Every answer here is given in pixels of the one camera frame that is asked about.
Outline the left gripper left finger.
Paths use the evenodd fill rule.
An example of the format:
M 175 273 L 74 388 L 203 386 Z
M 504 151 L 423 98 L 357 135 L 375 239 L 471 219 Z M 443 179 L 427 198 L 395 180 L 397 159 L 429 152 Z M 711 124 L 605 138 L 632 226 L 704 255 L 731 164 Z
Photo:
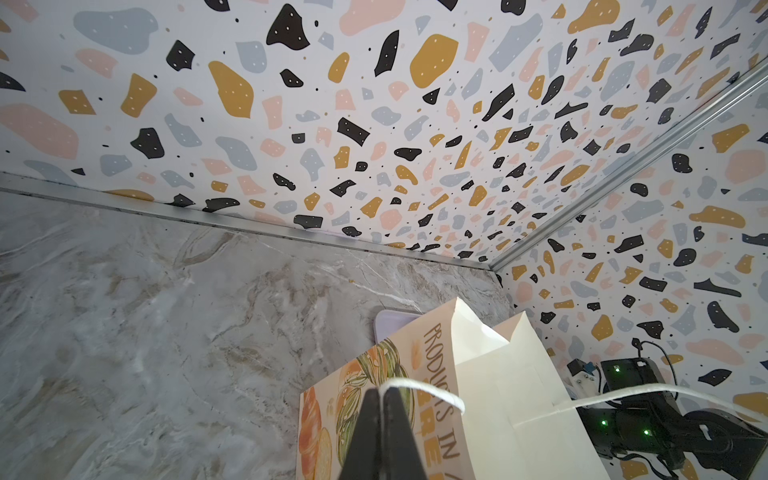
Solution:
M 377 480 L 381 467 L 381 399 L 377 389 L 363 396 L 339 480 Z

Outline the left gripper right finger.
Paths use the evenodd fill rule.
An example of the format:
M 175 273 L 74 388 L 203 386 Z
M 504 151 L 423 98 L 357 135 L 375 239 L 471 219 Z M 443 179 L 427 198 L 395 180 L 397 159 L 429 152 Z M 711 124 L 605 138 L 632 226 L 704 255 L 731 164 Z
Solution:
M 383 393 L 381 427 L 381 478 L 426 480 L 402 395 L 396 387 L 388 387 Z

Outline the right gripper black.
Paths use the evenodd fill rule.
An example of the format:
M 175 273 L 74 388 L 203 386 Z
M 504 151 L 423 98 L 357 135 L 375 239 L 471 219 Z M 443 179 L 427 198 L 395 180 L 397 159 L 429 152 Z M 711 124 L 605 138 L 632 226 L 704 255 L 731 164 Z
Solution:
M 603 361 L 598 379 L 600 394 L 664 381 L 657 365 L 643 357 Z M 667 420 L 681 417 L 676 396 L 670 392 L 627 396 L 579 407 L 577 413 L 602 458 L 654 455 L 669 474 L 677 473 L 684 465 L 682 448 L 674 444 L 665 428 Z

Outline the printed paper bread bag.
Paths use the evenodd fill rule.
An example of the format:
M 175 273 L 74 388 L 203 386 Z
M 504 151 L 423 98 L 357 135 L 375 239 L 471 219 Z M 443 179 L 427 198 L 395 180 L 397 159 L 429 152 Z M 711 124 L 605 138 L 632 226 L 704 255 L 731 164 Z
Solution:
M 653 474 L 599 457 L 577 409 L 639 393 L 691 395 L 663 381 L 575 399 L 525 314 L 489 327 L 454 299 L 303 392 L 297 477 L 338 479 L 363 396 L 377 389 L 382 406 L 388 387 L 402 395 L 427 479 L 604 479 L 607 461 L 629 479 Z M 753 407 L 708 395 L 707 408 L 767 432 Z

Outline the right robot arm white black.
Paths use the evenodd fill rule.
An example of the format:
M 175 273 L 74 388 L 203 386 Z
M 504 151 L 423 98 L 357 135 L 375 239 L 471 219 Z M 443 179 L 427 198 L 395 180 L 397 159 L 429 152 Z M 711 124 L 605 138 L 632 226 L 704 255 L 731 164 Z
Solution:
M 599 457 L 638 462 L 659 479 L 677 479 L 687 454 L 732 479 L 767 474 L 767 432 L 726 411 L 682 412 L 676 392 L 639 393 L 584 406 L 577 413 Z

